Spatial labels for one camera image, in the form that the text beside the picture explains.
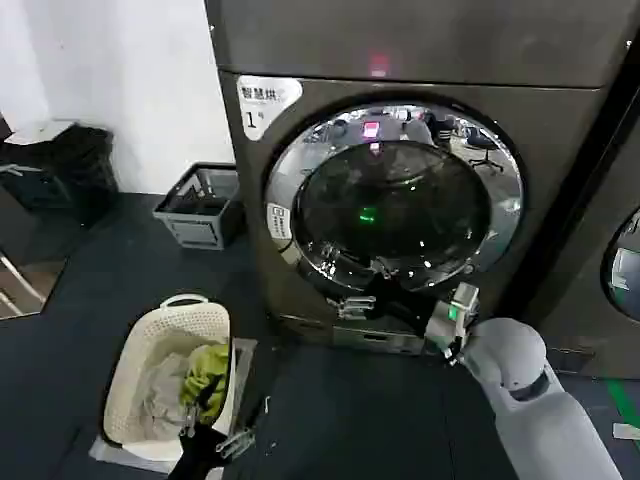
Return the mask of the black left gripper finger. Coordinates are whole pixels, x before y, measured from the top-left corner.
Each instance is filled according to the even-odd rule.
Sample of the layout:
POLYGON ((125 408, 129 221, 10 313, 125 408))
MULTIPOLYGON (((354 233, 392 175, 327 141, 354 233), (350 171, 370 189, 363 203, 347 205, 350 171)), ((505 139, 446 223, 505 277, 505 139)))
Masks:
POLYGON ((189 369, 180 391, 184 408, 181 436, 192 438, 197 425, 211 426, 224 406, 227 374, 189 369))
POLYGON ((215 447, 221 458, 239 458, 249 450, 257 440, 257 430, 260 417, 254 417, 236 428, 222 442, 215 447))

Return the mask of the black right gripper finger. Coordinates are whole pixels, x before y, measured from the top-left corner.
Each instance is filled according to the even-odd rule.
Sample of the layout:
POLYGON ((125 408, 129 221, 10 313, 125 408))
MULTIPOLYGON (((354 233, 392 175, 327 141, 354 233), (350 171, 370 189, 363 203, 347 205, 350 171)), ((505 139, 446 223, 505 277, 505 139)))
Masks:
POLYGON ((370 259, 369 269, 376 275, 381 275, 384 280, 397 281, 400 268, 395 260, 383 256, 375 256, 370 259))
POLYGON ((340 320, 366 320, 375 309, 376 297, 351 296, 341 300, 328 298, 327 303, 336 310, 340 320))

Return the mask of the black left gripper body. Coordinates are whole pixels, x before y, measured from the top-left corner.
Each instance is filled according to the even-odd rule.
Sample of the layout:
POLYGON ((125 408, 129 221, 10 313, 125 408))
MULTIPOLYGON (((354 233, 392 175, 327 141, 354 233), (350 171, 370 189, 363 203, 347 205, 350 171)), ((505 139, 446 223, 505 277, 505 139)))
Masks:
POLYGON ((196 430, 193 437, 181 436, 182 455, 169 474, 170 480, 205 480, 215 468, 224 467, 226 460, 216 446, 226 436, 216 430, 196 430))

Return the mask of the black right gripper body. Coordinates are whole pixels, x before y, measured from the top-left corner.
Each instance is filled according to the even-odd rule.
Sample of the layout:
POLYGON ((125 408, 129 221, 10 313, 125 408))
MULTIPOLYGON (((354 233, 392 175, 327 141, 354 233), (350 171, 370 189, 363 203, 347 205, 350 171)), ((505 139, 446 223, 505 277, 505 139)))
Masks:
POLYGON ((408 325, 414 332, 425 332, 440 301, 438 296, 405 289, 395 279, 374 278, 370 296, 375 298, 371 318, 391 316, 408 325))

